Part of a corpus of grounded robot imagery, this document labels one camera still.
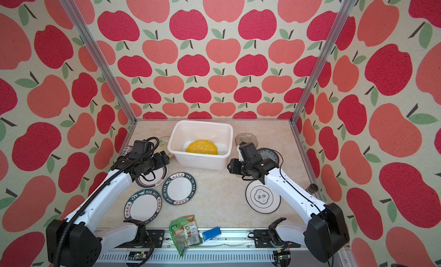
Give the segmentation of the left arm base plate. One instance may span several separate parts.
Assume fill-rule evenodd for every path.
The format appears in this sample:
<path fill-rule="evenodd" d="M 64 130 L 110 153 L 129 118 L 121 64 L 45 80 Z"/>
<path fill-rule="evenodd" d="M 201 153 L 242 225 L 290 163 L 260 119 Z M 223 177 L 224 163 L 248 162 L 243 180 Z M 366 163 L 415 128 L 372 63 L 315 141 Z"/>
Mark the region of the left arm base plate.
<path fill-rule="evenodd" d="M 162 248 L 165 230 L 146 230 L 144 233 L 137 234 L 135 240 L 126 242 L 118 248 L 150 248 L 152 245 L 156 248 Z"/>

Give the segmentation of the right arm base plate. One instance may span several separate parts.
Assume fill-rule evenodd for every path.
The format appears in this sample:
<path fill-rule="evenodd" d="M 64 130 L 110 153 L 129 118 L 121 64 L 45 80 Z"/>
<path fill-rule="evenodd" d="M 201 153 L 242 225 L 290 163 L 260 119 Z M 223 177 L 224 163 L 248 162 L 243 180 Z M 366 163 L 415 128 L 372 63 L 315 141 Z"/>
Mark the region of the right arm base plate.
<path fill-rule="evenodd" d="M 274 230 L 263 229 L 253 230 L 248 234 L 248 238 L 254 240 L 256 248 L 276 248 L 286 249 L 289 247 L 300 248 L 301 245 L 294 242 L 285 242 L 276 234 Z"/>

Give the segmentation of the yellow dotted scalloped plate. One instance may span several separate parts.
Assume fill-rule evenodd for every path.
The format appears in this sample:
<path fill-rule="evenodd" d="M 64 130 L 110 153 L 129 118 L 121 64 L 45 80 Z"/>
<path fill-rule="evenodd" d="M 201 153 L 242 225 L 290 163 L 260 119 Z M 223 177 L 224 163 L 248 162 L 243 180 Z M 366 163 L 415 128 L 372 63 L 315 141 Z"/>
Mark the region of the yellow dotted scalloped plate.
<path fill-rule="evenodd" d="M 196 153 L 196 154 L 218 155 L 218 148 L 211 141 L 197 140 L 188 145 L 186 152 Z"/>

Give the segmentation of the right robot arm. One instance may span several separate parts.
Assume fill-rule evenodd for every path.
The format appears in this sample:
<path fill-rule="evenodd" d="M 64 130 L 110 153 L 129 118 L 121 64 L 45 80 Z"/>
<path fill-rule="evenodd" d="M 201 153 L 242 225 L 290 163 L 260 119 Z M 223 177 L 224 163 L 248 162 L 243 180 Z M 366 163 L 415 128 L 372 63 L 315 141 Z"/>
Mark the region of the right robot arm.
<path fill-rule="evenodd" d="M 327 262 L 350 241 L 341 208 L 313 197 L 273 160 L 263 160 L 259 154 L 251 159 L 232 159 L 227 169 L 231 174 L 259 180 L 280 195 L 302 218 L 303 226 L 286 218 L 279 218 L 269 225 L 269 237 L 275 246 L 289 242 L 299 244 L 307 247 L 320 262 Z"/>

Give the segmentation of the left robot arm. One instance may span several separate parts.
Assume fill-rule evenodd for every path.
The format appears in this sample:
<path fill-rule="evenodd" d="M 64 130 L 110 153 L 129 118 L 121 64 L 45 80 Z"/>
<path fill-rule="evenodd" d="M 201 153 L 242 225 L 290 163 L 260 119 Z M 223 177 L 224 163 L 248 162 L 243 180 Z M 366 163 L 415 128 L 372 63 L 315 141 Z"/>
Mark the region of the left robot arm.
<path fill-rule="evenodd" d="M 124 223 L 95 233 L 98 223 L 123 190 L 136 178 L 167 166 L 165 152 L 128 153 L 117 159 L 105 180 L 63 220 L 46 228 L 48 260 L 56 267 L 91 267 L 98 257 L 127 242 L 148 239 L 145 222 L 126 218 Z"/>

